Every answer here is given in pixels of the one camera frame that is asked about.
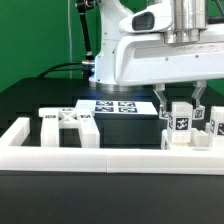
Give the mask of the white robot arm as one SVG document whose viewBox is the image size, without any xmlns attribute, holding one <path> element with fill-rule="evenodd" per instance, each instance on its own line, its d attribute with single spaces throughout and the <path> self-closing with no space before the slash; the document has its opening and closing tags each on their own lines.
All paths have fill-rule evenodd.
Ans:
<svg viewBox="0 0 224 224">
<path fill-rule="evenodd" d="M 224 22 L 206 21 L 206 0 L 155 0 L 137 13 L 98 0 L 101 50 L 90 82 L 110 90 L 152 85 L 164 110 L 167 83 L 193 81 L 193 105 L 206 82 L 224 78 Z"/>
</svg>

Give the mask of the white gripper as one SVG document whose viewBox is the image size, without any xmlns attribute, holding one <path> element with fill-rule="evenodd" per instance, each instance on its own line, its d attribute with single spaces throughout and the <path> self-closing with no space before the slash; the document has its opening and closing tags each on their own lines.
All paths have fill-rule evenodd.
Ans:
<svg viewBox="0 0 224 224">
<path fill-rule="evenodd" d="M 172 103 L 164 95 L 164 84 L 195 81 L 191 98 L 196 109 L 205 80 L 224 77 L 224 35 L 203 33 L 199 42 L 182 44 L 165 44 L 160 34 L 126 36 L 117 46 L 114 68 L 119 85 L 155 84 L 153 91 L 167 112 Z"/>
</svg>

